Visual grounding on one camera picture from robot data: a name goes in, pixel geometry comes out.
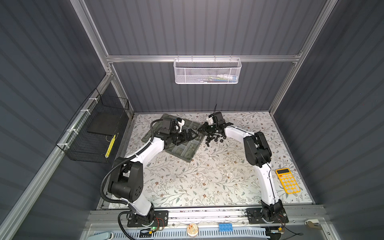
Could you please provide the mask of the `green compartment organizer box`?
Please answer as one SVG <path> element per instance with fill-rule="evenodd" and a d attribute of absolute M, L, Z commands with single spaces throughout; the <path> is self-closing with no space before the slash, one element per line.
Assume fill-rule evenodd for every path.
<path fill-rule="evenodd" d="M 204 139 L 203 134 L 198 132 L 202 124 L 169 114 L 164 114 L 161 118 L 167 119 L 174 126 L 174 131 L 166 137 L 165 152 L 191 162 Z"/>

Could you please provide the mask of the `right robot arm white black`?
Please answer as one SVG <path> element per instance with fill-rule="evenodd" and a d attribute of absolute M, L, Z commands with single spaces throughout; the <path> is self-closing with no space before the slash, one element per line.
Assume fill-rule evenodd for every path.
<path fill-rule="evenodd" d="M 208 116 L 207 121 L 198 129 L 205 135 L 206 144 L 214 140 L 232 138 L 244 145 L 247 162 L 254 167 L 261 187 L 261 217 L 266 223 L 287 222 L 287 215 L 280 200 L 272 177 L 270 166 L 272 151 L 262 132 L 248 132 L 227 123 L 221 112 L 214 112 Z"/>

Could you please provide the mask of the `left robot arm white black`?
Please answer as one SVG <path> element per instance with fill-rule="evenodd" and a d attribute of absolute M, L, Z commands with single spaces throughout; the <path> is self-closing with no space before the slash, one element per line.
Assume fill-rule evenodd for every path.
<path fill-rule="evenodd" d="M 169 145 L 194 140 L 199 134 L 184 129 L 181 118 L 162 118 L 151 122 L 150 139 L 132 155 L 116 159 L 100 185 L 101 198 L 113 204 L 128 206 L 131 211 L 150 222 L 155 216 L 154 205 L 144 196 L 144 168 Z"/>

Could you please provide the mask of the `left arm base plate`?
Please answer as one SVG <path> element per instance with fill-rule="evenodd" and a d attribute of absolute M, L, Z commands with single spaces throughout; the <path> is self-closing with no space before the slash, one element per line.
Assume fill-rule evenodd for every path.
<path fill-rule="evenodd" d="M 127 216 L 127 227 L 166 227 L 168 225 L 168 219 L 169 211 L 150 211 L 147 216 L 130 213 Z"/>

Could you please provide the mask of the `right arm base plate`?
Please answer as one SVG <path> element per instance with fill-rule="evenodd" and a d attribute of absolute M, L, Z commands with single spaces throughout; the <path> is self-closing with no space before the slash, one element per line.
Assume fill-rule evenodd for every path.
<path fill-rule="evenodd" d="M 284 209 L 248 208 L 245 210 L 245 216 L 250 224 L 287 224 L 289 222 Z"/>

